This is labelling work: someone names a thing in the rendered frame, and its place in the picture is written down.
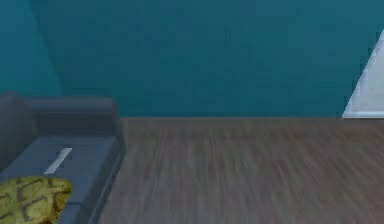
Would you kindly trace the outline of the dark grey sofa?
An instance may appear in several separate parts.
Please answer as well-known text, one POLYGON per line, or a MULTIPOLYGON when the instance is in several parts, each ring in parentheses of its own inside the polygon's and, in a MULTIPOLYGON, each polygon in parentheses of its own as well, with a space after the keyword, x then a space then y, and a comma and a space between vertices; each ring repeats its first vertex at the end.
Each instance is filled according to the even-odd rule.
POLYGON ((72 182, 57 224, 97 224, 126 148, 117 105, 108 97, 0 94, 0 182, 51 176, 72 182), (54 174, 44 171, 62 149, 54 174))

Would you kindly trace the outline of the white remote control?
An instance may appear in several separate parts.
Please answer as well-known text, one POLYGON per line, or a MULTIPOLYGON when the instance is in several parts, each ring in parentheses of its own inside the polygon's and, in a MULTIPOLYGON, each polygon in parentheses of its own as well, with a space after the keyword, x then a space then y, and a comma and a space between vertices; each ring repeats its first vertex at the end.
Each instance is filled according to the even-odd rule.
POLYGON ((66 157, 71 153, 72 148, 64 148, 61 150, 56 159, 48 166, 48 168, 44 171, 45 175, 54 174, 59 166, 64 162, 66 157))

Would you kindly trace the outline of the white room door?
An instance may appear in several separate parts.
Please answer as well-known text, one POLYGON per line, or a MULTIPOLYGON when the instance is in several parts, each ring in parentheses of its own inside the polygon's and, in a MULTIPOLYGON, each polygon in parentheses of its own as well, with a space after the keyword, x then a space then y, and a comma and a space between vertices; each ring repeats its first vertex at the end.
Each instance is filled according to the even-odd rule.
POLYGON ((344 119, 384 119, 384 29, 342 114, 344 119))

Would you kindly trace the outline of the yellow patterned cushion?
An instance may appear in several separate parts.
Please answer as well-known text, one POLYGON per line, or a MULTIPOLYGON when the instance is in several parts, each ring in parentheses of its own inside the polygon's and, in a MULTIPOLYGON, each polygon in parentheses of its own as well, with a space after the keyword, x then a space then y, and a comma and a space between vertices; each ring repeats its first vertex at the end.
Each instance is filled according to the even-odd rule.
POLYGON ((72 188, 69 180, 49 176, 0 182, 0 224, 57 224, 72 188))

